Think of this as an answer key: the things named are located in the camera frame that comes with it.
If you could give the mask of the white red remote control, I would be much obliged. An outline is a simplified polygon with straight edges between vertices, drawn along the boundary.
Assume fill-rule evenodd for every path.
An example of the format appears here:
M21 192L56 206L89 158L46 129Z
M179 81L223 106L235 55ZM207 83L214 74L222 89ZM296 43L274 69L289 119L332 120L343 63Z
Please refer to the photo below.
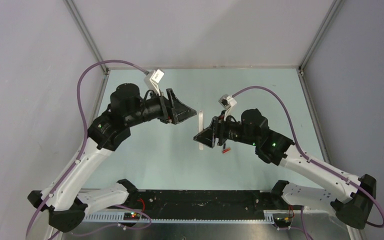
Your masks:
M204 130L204 113L202 110L198 112L198 133ZM202 143L198 144L198 148L200 151L204 149L204 145Z

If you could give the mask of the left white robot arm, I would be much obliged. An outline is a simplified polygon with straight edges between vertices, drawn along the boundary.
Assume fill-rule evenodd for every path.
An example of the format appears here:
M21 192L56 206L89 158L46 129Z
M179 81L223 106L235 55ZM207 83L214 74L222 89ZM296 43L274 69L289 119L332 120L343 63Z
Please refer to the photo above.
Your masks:
M36 209L48 212L47 222L51 227L67 233L88 214L115 205L136 206L137 188L127 179L84 194L80 190L97 167L131 135L131 127L154 119L177 125L196 115L197 112L182 103L172 89L166 92L166 95L152 93L142 97L137 85L124 83L110 95L107 109L92 122L85 142L56 182L28 195Z

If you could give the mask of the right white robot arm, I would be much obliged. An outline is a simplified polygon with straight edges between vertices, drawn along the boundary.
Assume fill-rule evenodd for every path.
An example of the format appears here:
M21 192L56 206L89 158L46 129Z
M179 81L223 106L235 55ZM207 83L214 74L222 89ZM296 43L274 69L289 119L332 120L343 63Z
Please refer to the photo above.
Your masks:
M292 139L270 129L267 118L258 109L245 110L240 121L223 114L215 116L210 125L193 139L209 148L222 146L227 140L252 145L263 162L289 169L319 186L304 187L279 180L270 196L271 204L277 209L288 205L311 207L359 230L369 223L377 180L369 174L357 176L347 173L299 152Z

